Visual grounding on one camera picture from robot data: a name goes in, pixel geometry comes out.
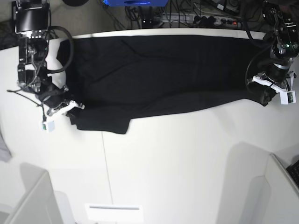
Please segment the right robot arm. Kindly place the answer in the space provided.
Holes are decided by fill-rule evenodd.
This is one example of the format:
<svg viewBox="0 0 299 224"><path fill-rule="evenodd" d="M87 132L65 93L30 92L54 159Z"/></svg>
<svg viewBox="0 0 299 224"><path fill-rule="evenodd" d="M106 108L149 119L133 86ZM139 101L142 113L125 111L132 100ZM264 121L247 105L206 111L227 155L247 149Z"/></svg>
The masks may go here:
<svg viewBox="0 0 299 224"><path fill-rule="evenodd" d="M67 98L69 88L57 87L52 81L52 74L65 71L74 58L74 41L70 32L51 24L50 3L47 0L18 0L15 3L15 33L18 35L19 64L18 86L20 91L34 94L40 101L38 106L48 106L43 111L43 123L48 117L66 114L73 108L84 109L83 104ZM64 32L69 40L70 55L65 65L57 70L47 68L46 57L50 49L52 30Z"/></svg>

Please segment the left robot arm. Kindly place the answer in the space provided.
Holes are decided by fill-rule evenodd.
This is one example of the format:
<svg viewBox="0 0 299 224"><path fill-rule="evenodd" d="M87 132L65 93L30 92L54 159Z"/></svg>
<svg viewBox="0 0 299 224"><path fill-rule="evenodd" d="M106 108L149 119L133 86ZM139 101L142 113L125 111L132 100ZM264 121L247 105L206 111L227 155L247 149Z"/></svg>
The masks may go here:
<svg viewBox="0 0 299 224"><path fill-rule="evenodd" d="M270 30L258 43L248 27L247 9L242 13L243 27L250 42L261 48L249 62L245 73L245 86L256 96L261 105L266 106L276 95L282 105L296 103L293 89L297 74L292 70L294 58L299 55L299 35L290 13L281 10L278 4L264 1L262 15Z"/></svg>

